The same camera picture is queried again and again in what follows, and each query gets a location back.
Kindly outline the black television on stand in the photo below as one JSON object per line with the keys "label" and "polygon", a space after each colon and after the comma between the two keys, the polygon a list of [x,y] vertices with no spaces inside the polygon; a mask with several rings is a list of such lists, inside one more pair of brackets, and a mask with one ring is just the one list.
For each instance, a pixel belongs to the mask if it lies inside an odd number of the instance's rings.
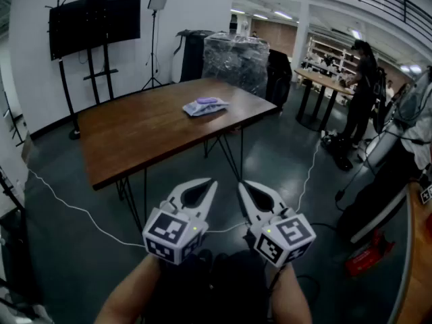
{"label": "black television on stand", "polygon": [[[92,89],[93,89],[96,105],[99,105],[101,103],[100,98],[99,98],[99,94],[98,94],[98,90],[97,90],[97,84],[96,84],[96,77],[99,77],[99,76],[106,76],[108,91],[109,91],[109,100],[110,101],[113,100],[114,99],[114,93],[113,93],[113,87],[112,87],[111,74],[118,72],[118,70],[116,70],[116,69],[111,70],[111,68],[110,68],[108,43],[105,42],[103,44],[104,63],[103,63],[103,69],[98,74],[95,73],[95,69],[94,69],[94,65],[93,65],[92,49],[87,48],[86,52],[87,52],[88,67],[90,70],[90,75],[89,75],[89,77],[85,77],[85,80],[87,78],[91,79]],[[63,85],[65,99],[67,102],[67,107],[69,109],[70,118],[71,118],[72,123],[73,123],[73,129],[69,133],[69,139],[70,140],[78,140],[80,138],[80,129],[79,129],[79,125],[78,125],[78,118],[77,118],[77,114],[74,111],[74,108],[72,106],[62,58],[59,58],[59,70],[60,70],[60,74],[61,74],[61,81],[62,81],[62,85]]]}

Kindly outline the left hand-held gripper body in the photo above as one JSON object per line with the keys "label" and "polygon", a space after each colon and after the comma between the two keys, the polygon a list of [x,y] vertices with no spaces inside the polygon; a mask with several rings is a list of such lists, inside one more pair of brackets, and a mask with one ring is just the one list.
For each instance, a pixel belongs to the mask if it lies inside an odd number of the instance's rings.
{"label": "left hand-held gripper body", "polygon": [[175,203],[176,197],[153,209],[151,219],[142,233],[148,253],[174,265],[179,265],[203,243],[209,228],[209,197],[191,209]]}

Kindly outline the white wet wipe pack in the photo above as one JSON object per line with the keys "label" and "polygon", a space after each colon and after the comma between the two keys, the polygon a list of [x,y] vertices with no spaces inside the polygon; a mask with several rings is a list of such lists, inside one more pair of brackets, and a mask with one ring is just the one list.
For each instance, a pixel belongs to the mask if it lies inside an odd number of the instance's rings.
{"label": "white wet wipe pack", "polygon": [[224,101],[220,98],[217,98],[217,99],[218,99],[217,103],[205,104],[205,105],[198,104],[195,100],[193,102],[190,102],[190,103],[187,103],[186,105],[184,105],[182,107],[182,109],[190,117],[199,117],[199,116],[203,116],[203,115],[212,114],[212,113],[221,111],[221,110],[229,107],[229,105],[230,105],[229,102]]}

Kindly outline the person's right forearm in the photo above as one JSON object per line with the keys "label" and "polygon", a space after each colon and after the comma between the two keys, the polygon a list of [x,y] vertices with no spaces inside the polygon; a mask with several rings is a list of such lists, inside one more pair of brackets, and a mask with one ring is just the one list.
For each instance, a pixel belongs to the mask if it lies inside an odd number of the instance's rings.
{"label": "person's right forearm", "polygon": [[313,324],[306,297],[298,283],[294,268],[288,263],[281,268],[271,286],[271,312],[275,324]]}

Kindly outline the round wooden table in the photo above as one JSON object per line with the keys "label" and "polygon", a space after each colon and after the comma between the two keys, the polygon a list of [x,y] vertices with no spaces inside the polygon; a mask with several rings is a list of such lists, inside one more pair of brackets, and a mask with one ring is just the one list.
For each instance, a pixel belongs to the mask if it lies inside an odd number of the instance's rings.
{"label": "round wooden table", "polygon": [[[296,121],[300,123],[305,128],[320,132],[325,129],[328,119],[331,115],[333,106],[336,101],[336,97],[338,93],[341,95],[353,96],[354,93],[349,91],[347,88],[344,88],[340,85],[339,82],[332,80],[330,77],[318,74],[317,72],[308,72],[307,70],[298,68],[295,69],[294,72],[300,76],[302,76],[306,80],[306,86],[304,89],[304,94],[302,97],[302,101],[296,116]],[[319,96],[317,102],[315,103],[315,108],[312,114],[305,113],[306,105],[308,103],[308,98],[311,93],[312,84],[317,83],[321,85],[321,89],[319,92]],[[332,89],[332,94],[330,100],[328,102],[325,114],[322,119],[319,119],[318,112],[320,110],[321,104],[323,102],[323,98],[325,96],[325,89]]]}

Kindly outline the white shelving unit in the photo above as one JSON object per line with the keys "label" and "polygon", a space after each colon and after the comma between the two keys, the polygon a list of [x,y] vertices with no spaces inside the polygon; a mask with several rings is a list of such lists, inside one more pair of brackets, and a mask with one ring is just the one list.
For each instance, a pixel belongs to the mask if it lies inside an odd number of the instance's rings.
{"label": "white shelving unit", "polygon": [[359,58],[338,45],[310,36],[306,46],[306,55],[301,67],[311,69],[331,78],[347,78],[355,75]]}

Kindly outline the black flat screen television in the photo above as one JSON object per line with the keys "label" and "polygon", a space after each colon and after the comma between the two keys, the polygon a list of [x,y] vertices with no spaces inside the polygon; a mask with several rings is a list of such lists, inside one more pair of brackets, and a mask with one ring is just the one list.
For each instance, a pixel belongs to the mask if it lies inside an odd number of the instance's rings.
{"label": "black flat screen television", "polygon": [[141,0],[77,0],[49,12],[51,59],[140,38]]}

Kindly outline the person's legs in black trousers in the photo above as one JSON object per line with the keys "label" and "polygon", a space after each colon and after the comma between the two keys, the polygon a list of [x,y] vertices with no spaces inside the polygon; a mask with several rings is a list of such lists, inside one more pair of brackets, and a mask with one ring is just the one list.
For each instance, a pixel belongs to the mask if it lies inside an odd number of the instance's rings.
{"label": "person's legs in black trousers", "polygon": [[162,264],[145,324],[267,324],[269,290],[262,258],[250,250]]}

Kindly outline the black metal rack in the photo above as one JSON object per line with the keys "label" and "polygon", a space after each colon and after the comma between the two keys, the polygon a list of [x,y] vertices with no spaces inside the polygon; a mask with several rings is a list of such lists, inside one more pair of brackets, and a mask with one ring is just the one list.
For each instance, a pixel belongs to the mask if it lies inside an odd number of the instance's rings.
{"label": "black metal rack", "polygon": [[12,192],[0,169],[0,193],[13,203],[12,210],[0,213],[0,256],[4,275],[0,275],[0,290],[7,293],[0,296],[0,304],[32,321],[41,320],[37,306],[40,294],[32,268],[28,235],[26,229],[25,208]]}

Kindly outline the black chair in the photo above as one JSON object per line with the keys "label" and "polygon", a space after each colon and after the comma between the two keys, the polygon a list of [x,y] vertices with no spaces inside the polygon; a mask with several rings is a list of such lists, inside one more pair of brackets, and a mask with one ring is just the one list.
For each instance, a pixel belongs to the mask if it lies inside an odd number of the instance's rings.
{"label": "black chair", "polygon": [[281,111],[288,99],[292,69],[285,53],[270,49],[267,63],[267,89],[265,99]]}

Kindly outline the person's left forearm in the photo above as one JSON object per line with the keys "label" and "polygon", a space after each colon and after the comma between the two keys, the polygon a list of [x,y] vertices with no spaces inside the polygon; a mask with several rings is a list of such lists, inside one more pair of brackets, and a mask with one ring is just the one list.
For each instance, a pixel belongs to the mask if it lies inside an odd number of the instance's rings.
{"label": "person's left forearm", "polygon": [[147,255],[112,291],[94,324],[134,324],[149,303],[160,276],[159,259]]}

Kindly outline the black equipment on floor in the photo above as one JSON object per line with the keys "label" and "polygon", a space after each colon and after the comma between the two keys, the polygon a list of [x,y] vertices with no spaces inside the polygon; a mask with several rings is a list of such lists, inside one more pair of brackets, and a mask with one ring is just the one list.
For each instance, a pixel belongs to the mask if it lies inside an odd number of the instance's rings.
{"label": "black equipment on floor", "polygon": [[353,168],[351,161],[347,158],[349,145],[336,131],[321,131],[321,146],[333,157],[335,164],[343,171]]}

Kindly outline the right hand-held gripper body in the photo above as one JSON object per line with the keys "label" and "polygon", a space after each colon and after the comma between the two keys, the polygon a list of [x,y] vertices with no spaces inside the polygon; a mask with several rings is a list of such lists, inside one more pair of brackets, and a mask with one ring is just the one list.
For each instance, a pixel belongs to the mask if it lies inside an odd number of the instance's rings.
{"label": "right hand-held gripper body", "polygon": [[254,249],[277,268],[303,256],[317,237],[306,217],[291,208],[253,223],[250,230]]}

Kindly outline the red box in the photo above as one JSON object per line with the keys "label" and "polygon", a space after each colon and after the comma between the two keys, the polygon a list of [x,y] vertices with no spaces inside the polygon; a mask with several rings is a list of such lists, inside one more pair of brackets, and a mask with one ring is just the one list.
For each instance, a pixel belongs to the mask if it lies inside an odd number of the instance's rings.
{"label": "red box", "polygon": [[356,277],[364,273],[389,254],[395,244],[395,242],[388,241],[383,232],[375,230],[371,240],[346,260],[347,274],[350,277]]}

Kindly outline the black metal frame cart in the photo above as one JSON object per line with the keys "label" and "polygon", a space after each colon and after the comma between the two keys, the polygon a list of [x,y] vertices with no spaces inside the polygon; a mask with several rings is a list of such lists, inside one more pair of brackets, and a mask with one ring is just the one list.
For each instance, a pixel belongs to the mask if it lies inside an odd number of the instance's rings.
{"label": "black metal frame cart", "polygon": [[9,131],[12,133],[12,136],[11,136],[12,140],[14,140],[14,138],[17,136],[18,142],[16,143],[16,146],[21,146],[24,144],[24,139],[22,138],[19,127],[17,125],[17,121],[20,118],[14,117],[14,114],[11,110],[11,106],[9,104],[9,100],[7,98],[7,94],[5,91],[3,91],[3,96],[4,96],[3,105],[2,105],[3,118],[6,121],[6,124],[9,128]]}

